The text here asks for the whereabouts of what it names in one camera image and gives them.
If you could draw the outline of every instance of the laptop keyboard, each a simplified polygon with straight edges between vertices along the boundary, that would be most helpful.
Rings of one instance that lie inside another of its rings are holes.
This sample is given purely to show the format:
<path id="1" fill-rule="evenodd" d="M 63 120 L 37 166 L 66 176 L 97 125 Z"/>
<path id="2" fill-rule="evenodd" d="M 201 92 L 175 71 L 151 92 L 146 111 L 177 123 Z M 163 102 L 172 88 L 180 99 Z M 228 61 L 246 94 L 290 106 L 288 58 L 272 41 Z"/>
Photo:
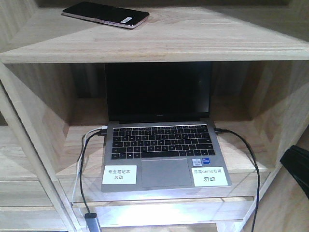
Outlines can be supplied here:
<path id="1" fill-rule="evenodd" d="M 207 125 L 114 128 L 112 159 L 215 155 Z"/>

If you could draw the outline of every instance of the laptop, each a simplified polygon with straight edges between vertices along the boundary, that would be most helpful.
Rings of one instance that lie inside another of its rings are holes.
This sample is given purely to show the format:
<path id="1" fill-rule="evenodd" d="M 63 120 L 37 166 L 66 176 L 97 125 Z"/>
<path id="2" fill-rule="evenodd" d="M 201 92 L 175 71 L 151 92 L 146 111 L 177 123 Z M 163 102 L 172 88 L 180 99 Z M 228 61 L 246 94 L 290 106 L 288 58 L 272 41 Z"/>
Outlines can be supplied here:
<path id="1" fill-rule="evenodd" d="M 162 198 L 231 185 L 209 118 L 211 62 L 109 63 L 105 78 L 102 192 Z"/>

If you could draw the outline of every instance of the laptop screen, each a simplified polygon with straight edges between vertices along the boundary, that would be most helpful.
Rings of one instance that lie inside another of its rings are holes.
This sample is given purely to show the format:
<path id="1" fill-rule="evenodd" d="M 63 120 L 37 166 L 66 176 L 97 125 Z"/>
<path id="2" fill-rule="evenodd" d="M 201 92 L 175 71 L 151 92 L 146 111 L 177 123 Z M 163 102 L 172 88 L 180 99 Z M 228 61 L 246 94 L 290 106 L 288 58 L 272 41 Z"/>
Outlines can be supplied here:
<path id="1" fill-rule="evenodd" d="M 110 121 L 209 117 L 210 62 L 109 63 L 105 78 Z"/>

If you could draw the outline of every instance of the smartphone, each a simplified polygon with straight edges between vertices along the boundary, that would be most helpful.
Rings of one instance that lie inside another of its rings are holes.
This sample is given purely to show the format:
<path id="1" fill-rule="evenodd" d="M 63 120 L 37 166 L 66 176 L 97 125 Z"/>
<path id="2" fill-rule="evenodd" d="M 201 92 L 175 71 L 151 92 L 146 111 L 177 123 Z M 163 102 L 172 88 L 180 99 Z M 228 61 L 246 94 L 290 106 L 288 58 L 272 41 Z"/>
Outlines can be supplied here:
<path id="1" fill-rule="evenodd" d="M 84 1 L 63 10 L 62 15 L 134 29 L 147 19 L 149 13 Z"/>

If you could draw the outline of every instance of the touchpad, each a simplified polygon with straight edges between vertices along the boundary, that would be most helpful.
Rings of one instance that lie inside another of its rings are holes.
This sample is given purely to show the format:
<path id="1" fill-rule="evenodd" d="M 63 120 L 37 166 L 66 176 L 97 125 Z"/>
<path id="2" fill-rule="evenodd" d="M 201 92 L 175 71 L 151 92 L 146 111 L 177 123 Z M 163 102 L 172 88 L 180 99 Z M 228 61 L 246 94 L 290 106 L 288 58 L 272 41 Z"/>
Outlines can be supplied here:
<path id="1" fill-rule="evenodd" d="M 143 160 L 141 162 L 143 187 L 191 185 L 186 159 Z"/>

